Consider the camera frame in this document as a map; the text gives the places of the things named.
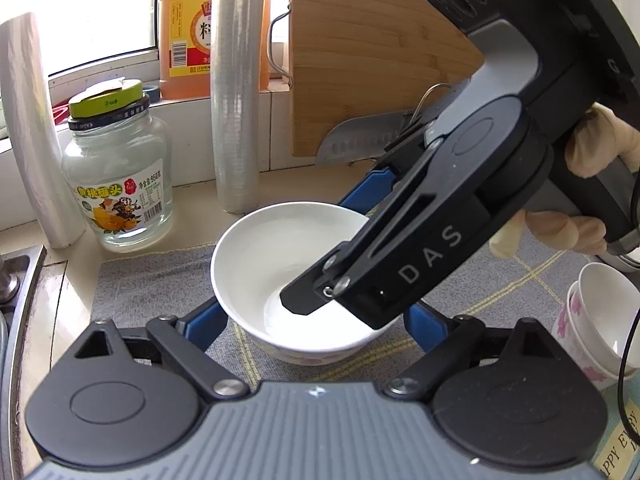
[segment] cutting board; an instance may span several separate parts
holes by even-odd
[[[482,63],[427,0],[291,0],[289,24],[293,156],[314,156],[347,119],[415,108]]]

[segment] sink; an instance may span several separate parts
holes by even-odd
[[[0,303],[0,480],[18,478],[15,455],[18,368],[24,329],[45,254],[43,246],[34,246],[2,255],[9,272],[20,279],[20,288],[11,300]]]

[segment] checkered tablecloth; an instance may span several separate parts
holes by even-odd
[[[160,314],[183,316],[213,294],[212,253],[213,246],[205,246],[104,263],[93,319],[111,317],[119,327],[132,327]],[[511,327],[521,317],[532,316],[550,328],[569,286],[589,261],[582,254],[549,249],[527,233],[513,260],[498,261],[485,246],[429,293],[426,301],[448,316],[471,314],[488,326]],[[407,368],[422,351],[400,320],[345,361],[302,367],[268,356],[230,321],[207,354],[255,388],[260,380],[380,383]]]

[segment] white star logo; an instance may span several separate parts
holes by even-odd
[[[326,390],[322,386],[314,386],[313,388],[311,388],[310,390],[307,390],[306,392],[310,396],[313,396],[317,399],[319,397],[322,397],[326,393]]]

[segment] beige countertop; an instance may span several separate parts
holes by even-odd
[[[369,162],[360,162],[336,168],[306,167],[261,173],[260,206],[294,200],[338,202],[369,166]],[[24,427],[24,405],[51,365],[88,325],[100,265],[107,260],[210,244],[239,218],[222,211],[214,181],[175,188],[174,215],[175,224],[169,234],[146,250],[126,255],[110,253],[101,247],[89,228],[69,248],[55,251],[47,247],[20,363],[18,439],[24,474],[40,461]],[[47,246],[37,222],[0,232],[0,253],[37,244]]]

